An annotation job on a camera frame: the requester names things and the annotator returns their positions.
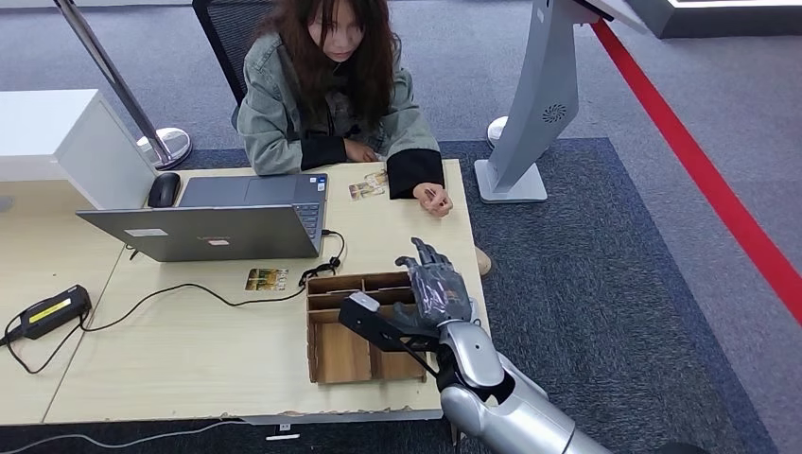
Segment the person's right hand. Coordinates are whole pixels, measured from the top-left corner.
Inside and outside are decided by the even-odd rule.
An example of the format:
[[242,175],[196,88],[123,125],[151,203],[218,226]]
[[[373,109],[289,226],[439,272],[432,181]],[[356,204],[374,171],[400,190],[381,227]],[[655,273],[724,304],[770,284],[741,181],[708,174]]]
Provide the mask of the person's right hand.
[[343,144],[347,160],[355,163],[371,163],[377,162],[375,151],[359,141],[343,138]]

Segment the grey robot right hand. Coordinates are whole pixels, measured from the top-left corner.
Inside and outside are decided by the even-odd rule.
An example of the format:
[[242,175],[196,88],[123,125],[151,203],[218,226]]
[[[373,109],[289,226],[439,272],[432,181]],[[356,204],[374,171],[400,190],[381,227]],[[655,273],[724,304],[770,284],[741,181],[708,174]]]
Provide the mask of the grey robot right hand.
[[416,308],[411,311],[395,303],[395,319],[422,328],[436,328],[450,321],[472,322],[473,302],[462,276],[448,257],[419,237],[412,237],[410,241],[419,258],[400,256],[395,264],[407,268]]

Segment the person's left hand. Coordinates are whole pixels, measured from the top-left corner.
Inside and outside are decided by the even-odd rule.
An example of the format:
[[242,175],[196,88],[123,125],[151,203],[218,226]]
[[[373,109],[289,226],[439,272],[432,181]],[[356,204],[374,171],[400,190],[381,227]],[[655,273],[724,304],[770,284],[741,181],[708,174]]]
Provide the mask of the person's left hand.
[[419,183],[414,187],[412,194],[421,207],[436,218],[448,215],[453,208],[451,199],[440,184]]

